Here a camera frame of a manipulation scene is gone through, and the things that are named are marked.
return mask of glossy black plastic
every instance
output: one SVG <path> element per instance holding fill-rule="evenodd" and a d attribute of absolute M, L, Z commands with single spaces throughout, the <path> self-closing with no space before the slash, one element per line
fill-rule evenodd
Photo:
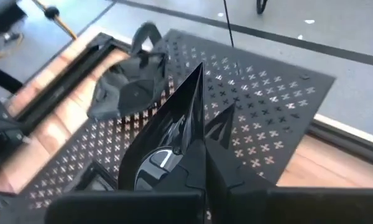
<path fill-rule="evenodd" d="M 140 166 L 162 147 L 168 146 L 175 155 L 185 155 L 194 140 L 204 139 L 203 110 L 201 63 L 144 126 L 126 151 L 119 168 L 119 189 L 134 190 Z"/>
<path fill-rule="evenodd" d="M 139 53 L 111 66 L 95 86 L 87 115 L 110 119 L 150 107 L 167 85 L 166 61 L 162 53 Z"/>
<path fill-rule="evenodd" d="M 116 180 L 96 161 L 91 161 L 73 178 L 64 192 L 76 190 L 113 191 L 117 189 Z"/>

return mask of black plastic part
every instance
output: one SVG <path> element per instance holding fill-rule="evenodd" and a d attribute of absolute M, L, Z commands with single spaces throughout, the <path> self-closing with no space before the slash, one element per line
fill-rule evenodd
<path fill-rule="evenodd" d="M 22 124 L 15 121 L 0 102 L 0 163 L 22 144 Z"/>
<path fill-rule="evenodd" d="M 162 39 L 159 30 L 153 22 L 143 23 L 132 38 L 130 55 L 137 55 L 142 52 L 142 44 L 149 39 L 152 45 L 156 45 Z"/>
<path fill-rule="evenodd" d="M 55 6 L 49 6 L 44 10 L 44 15 L 47 19 L 54 20 L 57 16 L 60 15 L 60 11 Z"/>
<path fill-rule="evenodd" d="M 233 103 L 205 126 L 206 137 L 218 141 L 225 149 L 229 147 L 231 141 L 235 105 Z"/>
<path fill-rule="evenodd" d="M 9 192 L 0 192 L 0 211 L 5 209 L 17 195 Z"/>
<path fill-rule="evenodd" d="M 134 190 L 139 166 L 158 147 L 172 146 L 175 154 L 185 154 L 194 140 L 204 137 L 203 85 L 201 63 L 129 146 L 119 167 L 117 181 L 120 190 Z"/>
<path fill-rule="evenodd" d="M 265 7 L 267 6 L 268 0 L 257 0 L 257 14 L 261 15 L 265 11 Z"/>
<path fill-rule="evenodd" d="M 99 78 L 87 115 L 101 120 L 146 110 L 168 84 L 166 63 L 165 54 L 140 53 L 112 65 Z"/>
<path fill-rule="evenodd" d="M 64 188 L 63 192 L 77 190 L 113 191 L 117 189 L 116 180 L 108 174 L 106 169 L 96 161 L 91 161 L 72 182 Z"/>
<path fill-rule="evenodd" d="M 47 209 L 45 224 L 202 224 L 199 191 L 73 192 Z"/>

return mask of black metal plate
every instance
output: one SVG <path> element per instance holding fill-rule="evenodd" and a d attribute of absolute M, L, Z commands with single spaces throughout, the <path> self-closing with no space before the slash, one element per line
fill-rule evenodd
<path fill-rule="evenodd" d="M 161 103 L 204 61 L 206 122 L 235 101 L 230 149 L 242 164 L 273 183 L 282 175 L 334 81 L 176 30 L 163 37 L 154 51 L 169 55 L 169 90 Z M 87 121 L 21 192 L 24 209 L 38 212 L 47 207 L 92 159 L 116 178 L 124 152 L 159 106 L 123 119 Z"/>

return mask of screw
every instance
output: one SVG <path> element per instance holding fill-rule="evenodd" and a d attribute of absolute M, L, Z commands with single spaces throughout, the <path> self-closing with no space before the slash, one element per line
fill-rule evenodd
<path fill-rule="evenodd" d="M 303 75 L 300 75 L 300 78 L 303 79 L 303 80 L 307 80 L 307 79 L 310 78 L 310 76 L 307 75 L 307 74 L 303 74 Z"/>

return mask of cross-shaped cutout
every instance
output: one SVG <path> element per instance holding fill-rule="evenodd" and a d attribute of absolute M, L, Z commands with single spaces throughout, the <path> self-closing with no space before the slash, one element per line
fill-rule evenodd
<path fill-rule="evenodd" d="M 242 126 L 242 132 L 250 131 L 249 125 Z"/>
<path fill-rule="evenodd" d="M 279 85 L 277 86 L 278 87 L 278 91 L 282 91 L 282 90 L 285 90 L 285 85 Z"/>
<path fill-rule="evenodd" d="M 242 157 L 242 156 L 243 156 L 243 151 L 242 151 L 242 149 L 240 149 L 240 150 L 235 150 L 235 155 L 236 155 L 236 157 Z"/>
<path fill-rule="evenodd" d="M 300 106 L 306 106 L 306 105 L 308 105 L 307 100 L 301 100 L 298 103 L 300 104 Z"/>
<path fill-rule="evenodd" d="M 246 118 L 243 115 L 238 116 L 239 122 L 245 121 Z"/>
<path fill-rule="evenodd" d="M 262 71 L 262 72 L 259 73 L 259 75 L 260 75 L 260 77 L 264 77 L 264 76 L 267 75 L 267 72 L 266 71 Z"/>
<path fill-rule="evenodd" d="M 251 83 L 251 88 L 257 88 L 259 86 L 258 82 Z"/>
<path fill-rule="evenodd" d="M 269 78 L 266 79 L 266 80 L 263 80 L 263 81 L 262 81 L 262 84 L 263 84 L 263 85 L 268 85 L 268 84 L 270 84 Z"/>
<path fill-rule="evenodd" d="M 306 93 L 307 94 L 311 94 L 311 93 L 314 93 L 315 92 L 315 88 L 314 87 L 309 87 L 309 88 L 307 88 L 307 89 L 305 89 L 306 90 Z"/>
<path fill-rule="evenodd" d="M 273 102 L 273 103 L 276 103 L 276 102 L 279 101 L 278 98 L 277 98 L 276 96 L 269 98 L 269 100 L 270 100 L 271 102 Z"/>
<path fill-rule="evenodd" d="M 234 146 L 240 145 L 241 143 L 240 143 L 239 141 L 240 141 L 239 138 L 232 139 L 232 142 L 233 142 L 233 145 L 234 145 Z"/>
<path fill-rule="evenodd" d="M 264 159 L 265 159 L 266 164 L 274 164 L 275 163 L 274 158 L 272 156 L 265 157 Z"/>
<path fill-rule="evenodd" d="M 274 142 L 274 145 L 276 149 L 281 149 L 284 147 L 282 141 Z"/>
<path fill-rule="evenodd" d="M 273 137 L 276 137 L 276 136 L 279 136 L 279 133 L 277 131 L 269 131 L 269 134 L 270 136 L 273 138 Z"/>
<path fill-rule="evenodd" d="M 251 162 L 251 166 L 252 167 L 259 167 L 259 166 L 261 166 L 259 159 L 252 159 L 252 160 L 250 160 L 250 162 Z"/>
<path fill-rule="evenodd" d="M 250 148 L 247 148 L 247 150 L 249 151 L 249 155 L 257 153 L 256 147 L 250 147 Z"/>
<path fill-rule="evenodd" d="M 254 92 L 254 94 L 256 94 L 257 96 L 262 96 L 262 91 L 256 91 Z"/>
<path fill-rule="evenodd" d="M 274 120 L 270 118 L 270 119 L 267 119 L 265 122 L 267 122 L 267 125 L 270 125 L 274 123 Z"/>
<path fill-rule="evenodd" d="M 258 137 L 259 140 L 263 140 L 263 139 L 267 138 L 265 136 L 265 133 L 259 133 L 259 134 L 257 134 L 257 137 Z"/>
<path fill-rule="evenodd" d="M 253 66 L 249 66 L 246 68 L 246 72 L 252 72 L 253 71 Z"/>
<path fill-rule="evenodd" d="M 243 138 L 244 138 L 245 143 L 253 142 L 253 139 L 252 139 L 251 136 L 246 136 L 246 137 L 243 137 Z"/>
<path fill-rule="evenodd" d="M 283 94 L 283 95 L 282 95 L 282 99 L 283 99 L 283 100 L 288 100 L 288 99 L 290 99 L 289 94 L 288 94 L 288 93 Z"/>
<path fill-rule="evenodd" d="M 261 125 L 259 123 L 253 123 L 254 129 L 261 128 Z"/>
<path fill-rule="evenodd" d="M 287 107 L 288 109 L 294 109 L 294 108 L 296 108 L 296 107 L 294 106 L 294 103 L 288 103 L 288 104 L 286 104 L 286 107 Z"/>
<path fill-rule="evenodd" d="M 263 152 L 268 152 L 270 150 L 268 144 L 261 145 L 260 147 L 261 147 L 261 151 Z"/>
<path fill-rule="evenodd" d="M 267 90 L 267 94 L 270 94 L 270 93 L 274 92 L 274 88 L 273 87 L 265 89 L 265 90 Z"/>
<path fill-rule="evenodd" d="M 297 87 L 298 85 L 297 85 L 297 82 L 291 82 L 291 83 L 289 84 L 289 86 L 290 86 L 291 88 L 295 88 L 295 87 Z"/>
<path fill-rule="evenodd" d="M 274 82 L 280 82 L 280 81 L 282 81 L 282 78 L 281 78 L 281 77 L 275 77 L 275 78 L 274 78 Z"/>
<path fill-rule="evenodd" d="M 293 94 L 294 94 L 294 97 L 299 97 L 299 96 L 303 95 L 303 93 L 301 92 L 301 90 L 294 91 Z"/>

